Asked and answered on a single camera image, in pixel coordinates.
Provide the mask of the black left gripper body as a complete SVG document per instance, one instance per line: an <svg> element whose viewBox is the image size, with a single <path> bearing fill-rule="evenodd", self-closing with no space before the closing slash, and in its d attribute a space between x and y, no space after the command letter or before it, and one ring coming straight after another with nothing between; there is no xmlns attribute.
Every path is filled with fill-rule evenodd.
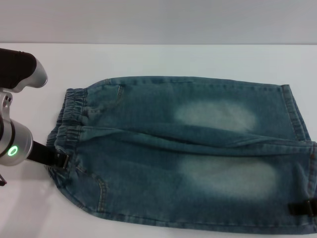
<svg viewBox="0 0 317 238"><path fill-rule="evenodd" d="M27 156L27 160L47 166L57 166L59 163L56 150L36 141L33 141L33 146L29 155Z"/></svg>

